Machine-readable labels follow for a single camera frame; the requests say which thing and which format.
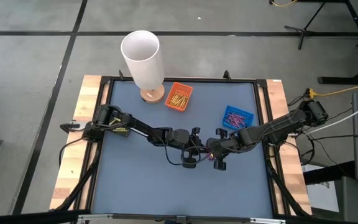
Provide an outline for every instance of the wooden base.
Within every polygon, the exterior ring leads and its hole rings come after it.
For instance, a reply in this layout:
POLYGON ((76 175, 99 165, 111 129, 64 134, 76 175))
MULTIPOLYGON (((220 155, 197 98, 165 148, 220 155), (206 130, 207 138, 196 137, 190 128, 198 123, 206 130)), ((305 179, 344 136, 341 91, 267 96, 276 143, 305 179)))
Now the wooden base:
POLYGON ((140 89, 140 95, 147 103, 158 103, 164 98, 165 89, 163 85, 160 85, 155 90, 142 90, 140 89))

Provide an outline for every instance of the blue container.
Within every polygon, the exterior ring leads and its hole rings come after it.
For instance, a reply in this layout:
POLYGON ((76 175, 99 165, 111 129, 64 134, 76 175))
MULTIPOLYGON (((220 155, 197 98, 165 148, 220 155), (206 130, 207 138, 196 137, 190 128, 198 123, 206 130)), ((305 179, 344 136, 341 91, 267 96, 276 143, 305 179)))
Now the blue container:
POLYGON ((224 116, 223 116, 223 120, 222 120, 222 125, 233 129, 233 130, 238 130, 238 129, 242 129, 242 128, 246 128, 251 126, 252 124, 252 119, 254 118, 254 115, 252 113, 248 113, 246 111, 240 110, 239 108, 235 108, 233 106, 227 106, 226 107, 226 111, 224 112, 224 116), (238 123, 238 127, 234 125, 234 122, 229 121, 228 117, 232 116, 230 114, 238 115, 243 117, 244 119, 241 119, 241 123, 238 123))

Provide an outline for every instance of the blue tray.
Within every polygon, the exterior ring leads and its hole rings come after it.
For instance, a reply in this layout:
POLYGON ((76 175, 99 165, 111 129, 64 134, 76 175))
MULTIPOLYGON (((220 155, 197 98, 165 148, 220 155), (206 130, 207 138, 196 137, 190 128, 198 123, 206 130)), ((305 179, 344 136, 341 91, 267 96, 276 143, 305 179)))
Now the blue tray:
POLYGON ((248 112, 246 112, 244 110, 240 110, 239 108, 235 108, 233 106, 227 106, 226 111, 224 112, 222 125, 227 127, 227 128, 233 129, 233 130, 238 130, 238 129, 241 129, 241 128, 246 128, 246 127, 251 126, 253 118, 254 118, 254 115, 252 113, 248 113, 248 112), (244 117, 244 124, 245 125, 235 127, 235 126, 231 125, 230 123, 226 122, 226 117, 229 115, 229 113, 238 114, 239 116, 244 117))

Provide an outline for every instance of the orange tray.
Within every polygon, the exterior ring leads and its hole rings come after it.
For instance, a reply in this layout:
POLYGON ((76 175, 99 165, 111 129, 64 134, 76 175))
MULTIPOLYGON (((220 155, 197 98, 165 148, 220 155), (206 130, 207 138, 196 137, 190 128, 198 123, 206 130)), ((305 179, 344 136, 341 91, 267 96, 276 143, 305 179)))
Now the orange tray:
POLYGON ((174 82, 173 85, 172 85, 171 90, 169 91, 169 95, 167 97, 167 100, 165 101, 165 105, 167 107, 169 107, 169 108, 174 109, 174 110, 178 110, 178 111, 183 112, 186 109, 187 104, 189 103, 190 95, 191 95, 192 91, 193 91, 193 87, 188 86, 188 85, 184 85, 184 84, 181 84, 181 83, 178 83, 178 82, 174 82), (188 97, 188 99, 187 99, 187 101, 186 101, 186 103, 185 103, 185 105, 183 107, 173 106, 173 105, 170 104, 171 99, 173 98, 173 96, 175 96, 175 94, 179 94, 179 95, 183 95, 183 96, 188 97))

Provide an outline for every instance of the white cylinder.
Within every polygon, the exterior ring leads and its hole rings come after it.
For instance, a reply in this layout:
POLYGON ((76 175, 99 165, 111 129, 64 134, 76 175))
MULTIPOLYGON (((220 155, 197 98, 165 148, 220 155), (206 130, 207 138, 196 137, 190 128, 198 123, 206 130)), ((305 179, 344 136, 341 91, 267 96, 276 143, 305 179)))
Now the white cylinder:
POLYGON ((146 30, 131 32, 122 40, 121 53, 139 88, 154 90, 162 84, 164 70, 156 35, 146 30))

